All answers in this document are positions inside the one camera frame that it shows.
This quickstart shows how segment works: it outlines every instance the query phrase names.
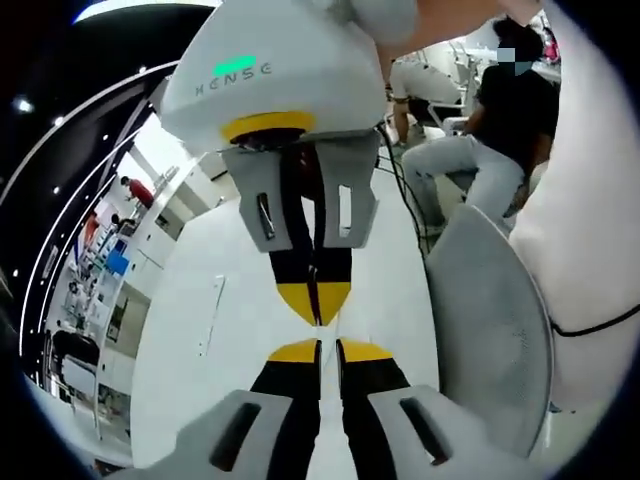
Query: jeans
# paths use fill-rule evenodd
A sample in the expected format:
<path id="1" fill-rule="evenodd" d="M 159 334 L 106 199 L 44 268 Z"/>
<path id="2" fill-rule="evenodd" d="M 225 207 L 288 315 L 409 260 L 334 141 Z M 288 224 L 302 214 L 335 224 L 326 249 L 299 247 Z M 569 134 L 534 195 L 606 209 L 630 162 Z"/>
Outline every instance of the jeans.
<path id="1" fill-rule="evenodd" d="M 418 145 L 405 152 L 402 166 L 427 226 L 445 222 L 434 181 L 437 175 L 477 171 L 466 203 L 496 222 L 511 205 L 524 179 L 520 165 L 471 135 L 445 137 Z"/>

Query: green indicator light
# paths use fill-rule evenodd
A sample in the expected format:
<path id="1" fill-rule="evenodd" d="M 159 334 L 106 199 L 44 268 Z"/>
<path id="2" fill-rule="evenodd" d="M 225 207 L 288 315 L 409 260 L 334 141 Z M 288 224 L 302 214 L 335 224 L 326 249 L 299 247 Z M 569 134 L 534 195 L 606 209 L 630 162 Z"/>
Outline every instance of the green indicator light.
<path id="1" fill-rule="evenodd" d="M 256 64 L 256 57 L 245 55 L 243 57 L 232 58 L 228 62 L 219 63 L 213 69 L 215 76 L 225 75 L 227 73 L 237 72 L 243 68 L 253 67 Z"/>

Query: black ceiling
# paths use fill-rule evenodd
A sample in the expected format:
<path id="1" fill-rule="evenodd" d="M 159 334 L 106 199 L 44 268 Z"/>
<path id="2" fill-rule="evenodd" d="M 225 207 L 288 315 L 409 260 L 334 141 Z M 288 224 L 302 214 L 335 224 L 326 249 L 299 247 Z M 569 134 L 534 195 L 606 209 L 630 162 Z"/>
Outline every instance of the black ceiling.
<path id="1" fill-rule="evenodd" d="M 56 117 L 69 114 L 94 95 L 136 75 L 141 66 L 152 69 L 179 60 L 211 11 L 210 7 L 192 5 L 129 7 L 74 25 L 69 23 L 66 29 L 58 30 L 44 43 L 29 76 L 13 95 L 26 98 L 35 110 L 29 114 L 13 110 L 5 118 L 0 145 L 0 177 L 5 178 L 5 183 L 0 184 L 0 191 L 25 155 L 53 127 Z M 70 195 L 114 148 L 114 141 L 139 103 L 169 72 L 170 69 L 140 77 L 66 122 L 31 158 L 0 205 L 0 231 L 8 233 L 3 233 L 0 268 L 8 277 L 15 298 L 10 313 L 16 330 L 30 273 L 52 224 Z M 139 128 L 152 111 L 144 108 L 129 131 Z M 127 150 L 119 150 L 116 162 Z M 46 245 L 47 252 L 61 234 L 68 238 L 72 233 L 96 195 L 100 176 L 94 175 L 70 204 Z M 60 188 L 58 195 L 53 193 L 55 186 Z M 38 273 L 46 257 L 45 253 Z M 11 275 L 14 270 L 20 272 L 17 278 Z M 32 283 L 25 332 L 37 329 L 47 283 Z M 36 368 L 34 360 L 41 350 L 41 338 L 25 337 L 23 348 L 28 372 Z"/>

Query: person in red shirt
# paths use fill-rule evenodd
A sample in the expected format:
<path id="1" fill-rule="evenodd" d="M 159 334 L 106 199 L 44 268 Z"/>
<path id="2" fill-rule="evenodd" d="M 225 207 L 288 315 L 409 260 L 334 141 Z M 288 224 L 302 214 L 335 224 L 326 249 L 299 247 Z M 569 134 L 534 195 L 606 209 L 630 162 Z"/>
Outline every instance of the person in red shirt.
<path id="1" fill-rule="evenodd" d="M 137 198 L 138 201 L 147 208 L 147 210 L 151 208 L 154 200 L 153 193 L 147 190 L 140 180 L 131 180 L 129 177 L 122 177 L 120 183 L 124 187 L 129 187 L 131 198 Z"/>

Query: gray mesh seat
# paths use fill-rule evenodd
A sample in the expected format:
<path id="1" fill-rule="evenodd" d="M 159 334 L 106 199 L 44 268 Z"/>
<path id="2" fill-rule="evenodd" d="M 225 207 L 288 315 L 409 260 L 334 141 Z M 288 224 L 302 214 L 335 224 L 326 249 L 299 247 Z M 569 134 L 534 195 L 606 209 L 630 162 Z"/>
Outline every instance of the gray mesh seat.
<path id="1" fill-rule="evenodd" d="M 460 205 L 426 261 L 441 392 L 529 455 L 549 402 L 552 348 L 538 290 L 506 237 Z"/>

